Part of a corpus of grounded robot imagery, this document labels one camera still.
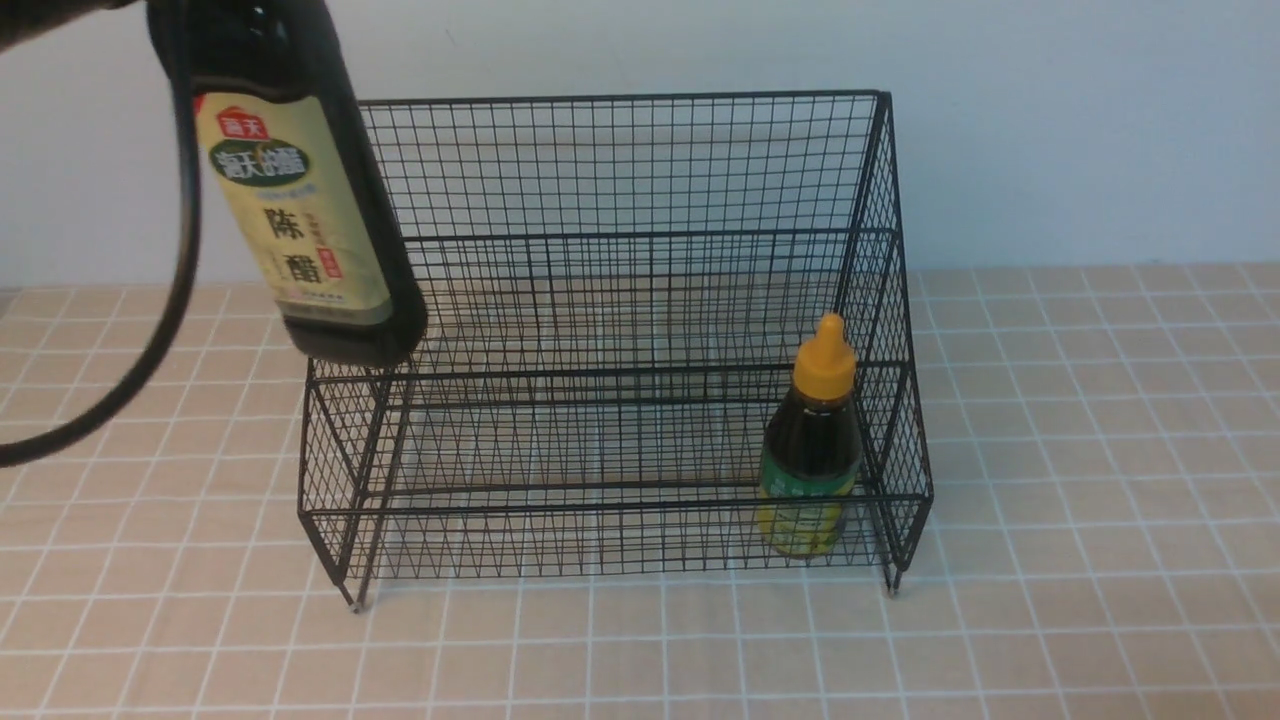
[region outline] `black cord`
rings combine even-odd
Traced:
[[[182,327],[196,284],[196,264],[200,260],[200,151],[196,143],[196,113],[191,90],[191,68],[187,59],[187,0],[170,0],[174,12],[165,13],[164,32],[168,36],[169,88],[173,95],[173,115],[178,131],[178,176],[182,192],[182,220],[178,245],[178,266],[173,286],[165,301],[164,313],[156,323],[151,340],[142,355],[120,382],[92,407],[67,424],[38,436],[0,445],[0,468],[22,465],[52,455],[84,439],[101,428],[138,395],[164,361],[173,338]]]

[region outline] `wire mesh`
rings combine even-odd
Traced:
[[[933,489],[887,94],[364,113],[430,327],[393,370],[310,368],[300,515],[344,593],[374,577],[908,568]],[[860,355],[868,479],[822,501],[844,506],[836,550],[795,560],[754,521],[760,439],[832,310]]]

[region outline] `dark liquid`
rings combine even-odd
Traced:
[[[823,402],[791,388],[764,429],[774,462],[801,480],[831,480],[863,459],[852,397]]]

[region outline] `tiled countertop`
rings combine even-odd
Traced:
[[[294,516],[305,363],[204,287],[157,380],[0,470],[0,715],[1217,719],[1280,712],[1280,265],[913,275],[937,483],[876,571],[387,584]],[[0,433],[92,402],[163,288],[0,292]]]

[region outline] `bottle label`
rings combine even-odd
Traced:
[[[360,325],[389,318],[390,293],[320,100],[210,92],[197,102],[200,143],[280,310]]]
[[[760,497],[844,497],[852,492],[861,478],[863,464],[828,480],[805,480],[778,466],[768,450],[760,454]],[[765,541],[783,555],[809,557],[831,552],[844,530],[841,516],[845,506],[838,502],[796,506],[762,505],[756,521]]]

